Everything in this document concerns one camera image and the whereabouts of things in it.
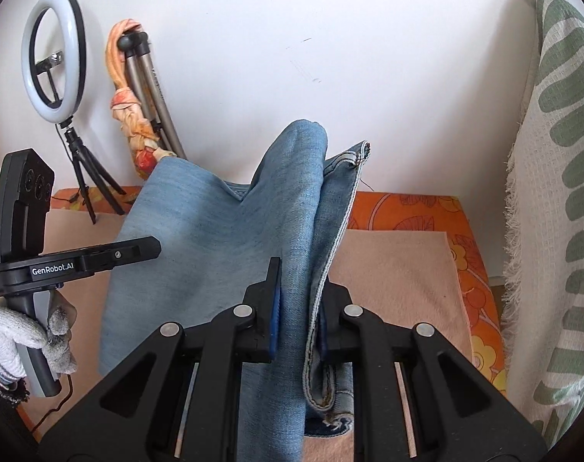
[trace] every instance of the orange patterned fabric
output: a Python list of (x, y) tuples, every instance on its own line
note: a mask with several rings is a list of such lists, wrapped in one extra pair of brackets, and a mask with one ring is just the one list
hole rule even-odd
[[(125, 187), (127, 194), (112, 193), (129, 211), (139, 186)], [(77, 189), (54, 195), (52, 208), (86, 210)], [(96, 213), (114, 213), (97, 188), (89, 188)], [(351, 210), (349, 229), (374, 231), (444, 231), (459, 273), (460, 290), (472, 333), (474, 365), (493, 385), (505, 393), (504, 350), (495, 301), (488, 287), (487, 271), (460, 202), (451, 196), (421, 196), (387, 192), (359, 192)]]

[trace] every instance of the white knit glove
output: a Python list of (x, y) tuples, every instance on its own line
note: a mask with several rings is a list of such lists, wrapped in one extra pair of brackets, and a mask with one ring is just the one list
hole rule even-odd
[(69, 340), (75, 307), (54, 290), (45, 330), (29, 316), (5, 307), (4, 302), (0, 301), (0, 384), (8, 386), (26, 376), (16, 344), (41, 349), (53, 372), (74, 373), (77, 366)]

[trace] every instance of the jeans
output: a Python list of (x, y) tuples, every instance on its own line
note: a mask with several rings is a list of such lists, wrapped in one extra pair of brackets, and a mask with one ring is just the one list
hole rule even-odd
[(342, 434), (351, 425), (351, 374), (321, 365), (315, 329), (321, 290), (369, 144), (325, 161), (326, 147), (320, 125), (296, 121), (268, 149), (250, 185), (223, 182), (191, 162), (164, 158), (118, 237), (153, 235), (162, 252), (112, 272), (102, 321), (102, 374), (162, 323), (194, 326), (238, 304), (248, 285), (265, 279), (269, 258), (281, 257), (276, 359), (243, 367), (241, 462), (300, 460), (307, 413), (314, 430), (308, 434)]

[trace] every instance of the black camera module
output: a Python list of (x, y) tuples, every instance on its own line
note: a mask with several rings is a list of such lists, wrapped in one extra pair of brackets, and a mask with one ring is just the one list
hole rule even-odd
[(35, 182), (35, 173), (30, 169), (25, 175), (25, 190), (30, 193)]
[(41, 199), (44, 195), (44, 178), (42, 176), (37, 176), (35, 181), (35, 197)]

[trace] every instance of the device handle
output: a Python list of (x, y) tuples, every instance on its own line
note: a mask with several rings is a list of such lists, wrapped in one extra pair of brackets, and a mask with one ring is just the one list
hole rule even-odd
[[(43, 291), (14, 295), (6, 297), (5, 300), (9, 309), (29, 316), (29, 318), (38, 321), (44, 329), (47, 329), (51, 298), (52, 292)], [(48, 360), (42, 350), (26, 347), (22, 344), (17, 344), (16, 347), (29, 379), (31, 394), (48, 398), (59, 394), (61, 391), (59, 376), (51, 372)]]

